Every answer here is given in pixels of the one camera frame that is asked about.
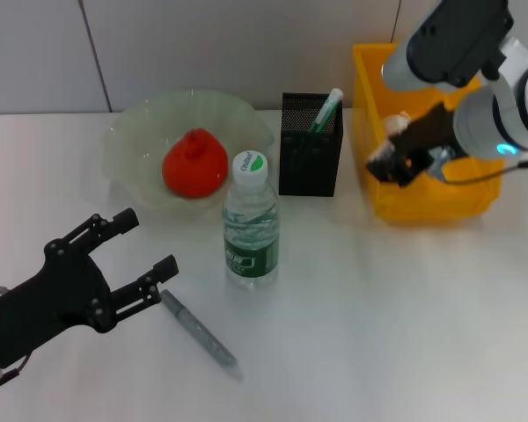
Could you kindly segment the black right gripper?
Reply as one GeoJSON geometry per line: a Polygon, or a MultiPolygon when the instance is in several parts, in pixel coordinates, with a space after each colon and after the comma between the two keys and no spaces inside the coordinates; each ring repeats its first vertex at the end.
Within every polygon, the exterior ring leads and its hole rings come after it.
{"type": "Polygon", "coordinates": [[[385,134],[393,160],[369,161],[368,172],[380,183],[406,187],[435,162],[434,149],[450,150],[452,160],[462,158],[453,121],[454,112],[440,103],[407,126],[388,127],[385,134]]]}

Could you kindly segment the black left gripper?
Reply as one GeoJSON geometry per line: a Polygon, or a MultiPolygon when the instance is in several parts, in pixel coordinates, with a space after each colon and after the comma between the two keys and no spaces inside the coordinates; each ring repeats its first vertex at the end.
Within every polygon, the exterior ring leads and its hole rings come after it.
{"type": "Polygon", "coordinates": [[[173,255],[114,291],[88,256],[104,242],[138,225],[132,208],[121,211],[111,221],[94,214],[68,235],[46,245],[45,262],[39,272],[0,296],[0,368],[10,366],[73,326],[86,325],[106,333],[117,321],[161,302],[158,285],[179,273],[173,255]]]}

